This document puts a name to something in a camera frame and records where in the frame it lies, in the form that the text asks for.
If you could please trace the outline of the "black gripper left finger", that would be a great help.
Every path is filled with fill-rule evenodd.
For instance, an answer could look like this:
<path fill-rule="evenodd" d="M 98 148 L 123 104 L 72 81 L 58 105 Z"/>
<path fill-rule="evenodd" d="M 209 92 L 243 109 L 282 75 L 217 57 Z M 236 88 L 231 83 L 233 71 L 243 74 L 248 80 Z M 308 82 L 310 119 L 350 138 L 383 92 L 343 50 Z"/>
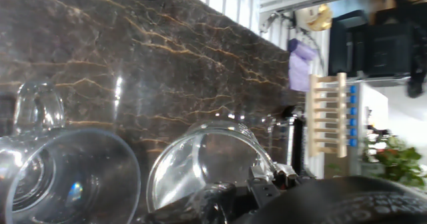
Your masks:
<path fill-rule="evenodd" d="M 237 187 L 232 183 L 209 184 L 178 201 L 138 219 L 143 224 L 227 224 Z"/>

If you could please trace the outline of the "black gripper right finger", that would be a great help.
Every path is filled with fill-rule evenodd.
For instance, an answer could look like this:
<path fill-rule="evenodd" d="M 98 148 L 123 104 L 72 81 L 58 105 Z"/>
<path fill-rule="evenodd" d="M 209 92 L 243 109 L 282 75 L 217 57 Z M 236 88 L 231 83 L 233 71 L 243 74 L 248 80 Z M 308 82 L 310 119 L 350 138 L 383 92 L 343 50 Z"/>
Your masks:
<path fill-rule="evenodd" d="M 298 175 L 292 166 L 273 163 L 272 167 L 256 165 L 249 169 L 248 189 L 257 203 L 269 203 L 283 190 L 294 187 Z"/>

